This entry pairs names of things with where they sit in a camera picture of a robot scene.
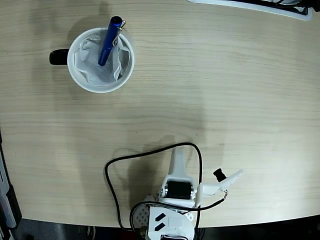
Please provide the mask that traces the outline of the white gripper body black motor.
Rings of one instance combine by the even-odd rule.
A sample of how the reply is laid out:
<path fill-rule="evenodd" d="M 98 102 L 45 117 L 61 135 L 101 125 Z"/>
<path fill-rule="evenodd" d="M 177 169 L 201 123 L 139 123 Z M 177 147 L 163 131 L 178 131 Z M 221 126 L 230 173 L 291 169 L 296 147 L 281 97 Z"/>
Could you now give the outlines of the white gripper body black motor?
<path fill-rule="evenodd" d="M 191 177 L 166 176 L 161 184 L 158 201 L 174 206 L 195 207 L 196 185 Z"/>

